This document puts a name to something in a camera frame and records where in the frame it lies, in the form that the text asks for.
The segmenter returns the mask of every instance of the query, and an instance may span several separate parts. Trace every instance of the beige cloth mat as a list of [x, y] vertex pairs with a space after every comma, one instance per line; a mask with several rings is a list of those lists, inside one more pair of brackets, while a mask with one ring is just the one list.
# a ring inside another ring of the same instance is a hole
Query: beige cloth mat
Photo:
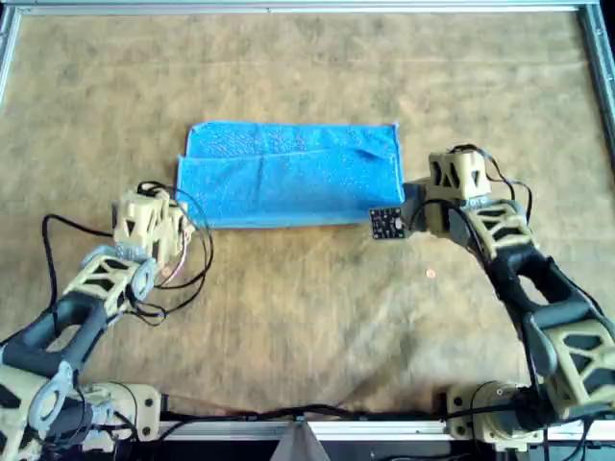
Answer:
[[[406, 180], [432, 151], [479, 144], [533, 187], [543, 252], [615, 315], [613, 177], [571, 13], [25, 16], [0, 116], [2, 336], [47, 305], [43, 214], [108, 230], [111, 201], [173, 182], [188, 127], [215, 119], [398, 121]], [[368, 226], [214, 238], [198, 302], [160, 328], [124, 319], [84, 380], [383, 410], [527, 379], [504, 307], [453, 243], [380, 243]], [[99, 240], [57, 224], [52, 240], [64, 287]], [[194, 242], [184, 276], [201, 264]]]

